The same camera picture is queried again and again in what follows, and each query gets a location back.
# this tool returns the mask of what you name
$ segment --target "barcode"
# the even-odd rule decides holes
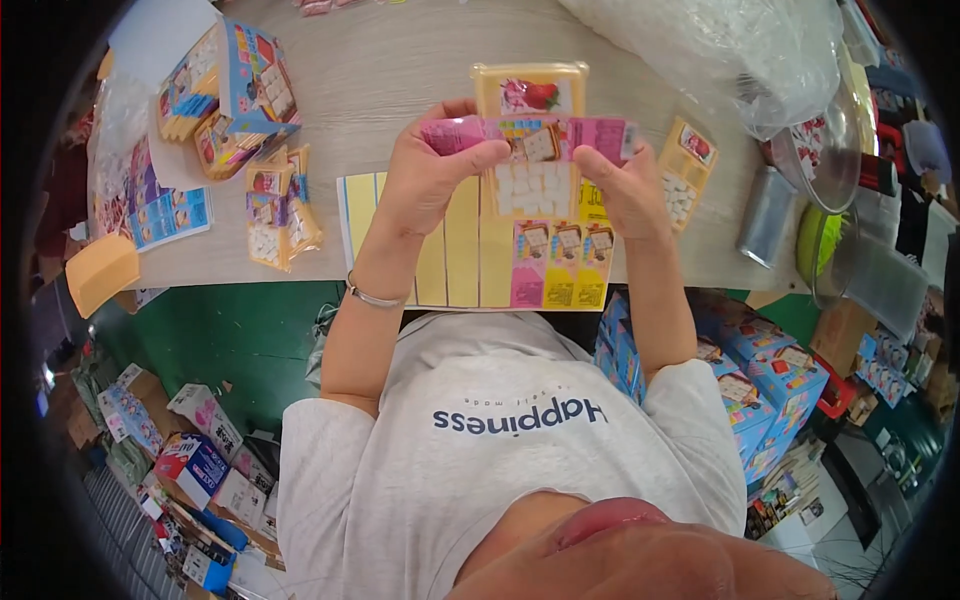
[[[620,145],[620,158],[630,160],[634,157],[634,138],[636,137],[636,124],[627,123],[623,128],[623,143]]]

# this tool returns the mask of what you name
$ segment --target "woman's right hand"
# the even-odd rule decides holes
[[[574,150],[573,160],[584,177],[603,192],[607,216],[620,237],[672,239],[660,168],[650,144],[637,142],[636,154],[621,168],[589,146]]]

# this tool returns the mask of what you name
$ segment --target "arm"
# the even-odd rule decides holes
[[[574,160],[603,191],[613,229],[623,238],[634,341],[650,382],[663,367],[697,355],[697,334],[653,148],[640,143],[620,169],[584,146],[576,149]]]
[[[476,113],[468,99],[436,105],[396,140],[380,204],[353,265],[353,284],[382,300],[406,300],[413,288],[423,238],[443,220],[453,190],[467,177],[510,154],[487,141],[452,156],[437,156],[420,136],[420,121]],[[347,296],[330,328],[321,365],[321,396],[355,406],[376,419],[394,357],[403,306],[381,308]]]

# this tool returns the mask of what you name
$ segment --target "floor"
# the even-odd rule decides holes
[[[91,321],[121,369],[135,362],[156,373],[170,397],[184,383],[204,383],[241,431],[277,432],[283,409],[316,394],[304,380],[310,329],[321,306],[342,295],[343,284],[331,281],[178,287],[135,315],[108,302]],[[760,313],[803,346],[820,315],[810,296],[798,294]]]

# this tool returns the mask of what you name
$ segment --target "bangle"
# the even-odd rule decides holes
[[[364,294],[359,290],[359,288],[357,288],[357,286],[353,285],[352,269],[350,270],[349,273],[347,273],[347,293],[350,294],[351,296],[355,296],[359,298],[360,300],[366,302],[371,306],[376,306],[377,308],[393,308],[395,306],[400,306],[401,304],[403,304],[403,301],[406,300],[406,299],[381,300],[380,298],[374,298],[373,296],[368,296],[367,294]]]

